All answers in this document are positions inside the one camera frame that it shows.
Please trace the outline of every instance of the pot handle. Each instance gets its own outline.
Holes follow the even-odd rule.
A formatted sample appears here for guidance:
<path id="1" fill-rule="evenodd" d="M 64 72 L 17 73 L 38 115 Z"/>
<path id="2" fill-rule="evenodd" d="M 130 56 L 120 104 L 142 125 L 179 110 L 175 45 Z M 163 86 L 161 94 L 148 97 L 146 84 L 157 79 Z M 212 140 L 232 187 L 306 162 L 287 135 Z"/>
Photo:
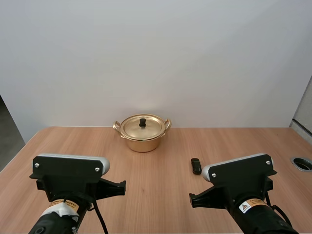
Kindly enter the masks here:
<path id="1" fill-rule="evenodd" d="M 166 119 L 165 124 L 166 124 L 166 130 L 165 130 L 164 134 L 161 136 L 164 136 L 166 134 L 166 132 L 171 128 L 171 120 L 169 118 Z"/>
<path id="2" fill-rule="evenodd" d="M 120 123 L 119 123 L 118 121 L 115 121 L 115 122 L 113 123 L 113 128 L 116 130 L 116 132 L 119 133 L 119 135 L 120 135 L 122 138 L 125 138 L 125 137 L 121 134 L 121 132 L 120 132 Z"/>

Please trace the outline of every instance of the pot lid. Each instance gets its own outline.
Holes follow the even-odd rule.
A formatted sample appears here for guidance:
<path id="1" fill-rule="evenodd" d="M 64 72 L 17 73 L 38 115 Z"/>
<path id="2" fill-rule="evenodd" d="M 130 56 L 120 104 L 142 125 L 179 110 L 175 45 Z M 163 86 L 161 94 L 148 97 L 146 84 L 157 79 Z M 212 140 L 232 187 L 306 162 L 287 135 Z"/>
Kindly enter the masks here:
<path id="1" fill-rule="evenodd" d="M 140 114 L 125 119 L 120 126 L 121 134 L 132 140 L 151 140 L 166 130 L 165 122 L 158 116 Z"/>

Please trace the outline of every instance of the golden pot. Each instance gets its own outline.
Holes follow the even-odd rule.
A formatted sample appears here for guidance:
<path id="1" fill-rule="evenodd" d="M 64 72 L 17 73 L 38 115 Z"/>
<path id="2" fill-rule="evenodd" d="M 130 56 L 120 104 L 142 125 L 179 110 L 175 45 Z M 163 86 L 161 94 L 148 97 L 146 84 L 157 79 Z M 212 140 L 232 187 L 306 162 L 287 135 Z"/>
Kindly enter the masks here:
<path id="1" fill-rule="evenodd" d="M 165 121 L 154 115 L 140 114 L 130 116 L 121 124 L 115 121 L 113 128 L 125 138 L 130 149 L 137 152 L 148 152 L 156 149 L 166 132 L 171 127 L 171 120 Z"/>

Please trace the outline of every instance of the screw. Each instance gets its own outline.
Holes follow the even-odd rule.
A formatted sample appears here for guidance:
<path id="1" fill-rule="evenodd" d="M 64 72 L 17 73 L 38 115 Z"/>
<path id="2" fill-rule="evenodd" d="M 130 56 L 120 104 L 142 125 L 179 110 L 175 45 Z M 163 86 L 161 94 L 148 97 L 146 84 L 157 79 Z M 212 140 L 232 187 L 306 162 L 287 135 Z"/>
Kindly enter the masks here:
<path id="1" fill-rule="evenodd" d="M 76 227 L 72 227 L 72 231 L 73 231 L 73 234 L 77 234 L 77 228 Z"/>

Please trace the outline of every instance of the black cable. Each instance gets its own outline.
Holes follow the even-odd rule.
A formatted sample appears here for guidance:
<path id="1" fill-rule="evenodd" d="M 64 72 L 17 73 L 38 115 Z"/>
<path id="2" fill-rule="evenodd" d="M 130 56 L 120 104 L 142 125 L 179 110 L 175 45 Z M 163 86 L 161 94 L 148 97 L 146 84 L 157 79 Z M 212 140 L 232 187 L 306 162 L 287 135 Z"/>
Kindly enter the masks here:
<path id="1" fill-rule="evenodd" d="M 276 205 L 272 205 L 271 208 L 272 208 L 273 210 L 277 210 L 277 212 L 279 212 L 279 213 L 282 215 L 282 217 L 284 218 L 284 220 L 286 221 L 286 223 L 288 223 L 291 227 L 293 227 L 292 224 L 291 224 L 291 222 L 290 222 L 290 220 L 288 219 L 287 215 L 282 211 L 281 208 L 279 208 L 279 207 L 276 206 Z"/>
<path id="2" fill-rule="evenodd" d="M 104 230 L 104 233 L 105 233 L 105 234 L 108 234 L 108 230 L 107 230 L 107 227 L 106 227 L 106 225 L 105 225 L 104 219 L 103 219 L 103 217 L 102 217 L 102 215 L 101 215 L 101 213 L 100 213 L 100 211 L 99 211 L 99 209 L 98 209 L 97 200 L 94 199 L 93 205 L 94 205 L 94 209 L 95 209 L 95 211 L 96 211 L 96 213 L 97 213 L 97 216 L 98 216 L 98 218 L 99 218 L 99 221 L 100 221 L 101 224 L 102 224 L 102 228 L 103 228 L 103 230 Z"/>
<path id="3" fill-rule="evenodd" d="M 291 221 L 288 219 L 287 215 L 282 211 L 282 209 L 276 205 L 271 205 L 268 192 L 265 193 L 265 200 L 267 201 L 268 206 L 270 206 L 272 210 L 277 210 L 277 212 L 279 212 L 281 214 L 281 216 L 284 218 L 286 223 L 288 223 L 291 227 L 293 227 L 291 224 Z"/>

